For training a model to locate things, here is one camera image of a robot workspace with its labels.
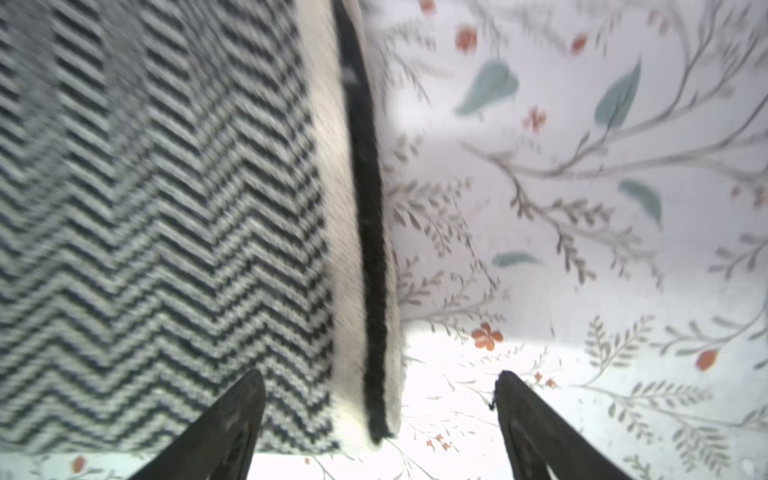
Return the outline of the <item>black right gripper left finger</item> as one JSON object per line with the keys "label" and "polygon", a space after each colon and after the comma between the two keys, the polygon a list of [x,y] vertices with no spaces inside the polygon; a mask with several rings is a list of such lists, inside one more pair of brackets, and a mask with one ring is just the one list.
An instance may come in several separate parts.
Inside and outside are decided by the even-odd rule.
{"label": "black right gripper left finger", "polygon": [[252,369],[131,480],[245,479],[265,401],[263,376]]}

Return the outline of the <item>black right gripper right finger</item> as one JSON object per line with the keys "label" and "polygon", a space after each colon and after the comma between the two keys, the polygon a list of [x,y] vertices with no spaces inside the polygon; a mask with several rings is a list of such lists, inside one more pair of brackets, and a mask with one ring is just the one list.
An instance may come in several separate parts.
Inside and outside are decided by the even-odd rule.
{"label": "black right gripper right finger", "polygon": [[515,479],[630,479],[515,373],[500,373],[491,409]]}

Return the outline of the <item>black white zigzag scarf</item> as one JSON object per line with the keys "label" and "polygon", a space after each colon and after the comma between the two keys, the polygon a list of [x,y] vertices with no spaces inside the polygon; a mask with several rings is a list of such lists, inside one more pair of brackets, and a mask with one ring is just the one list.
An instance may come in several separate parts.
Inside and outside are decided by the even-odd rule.
{"label": "black white zigzag scarf", "polygon": [[1,447],[158,451],[246,372],[257,447],[400,427],[356,1],[1,5]]}

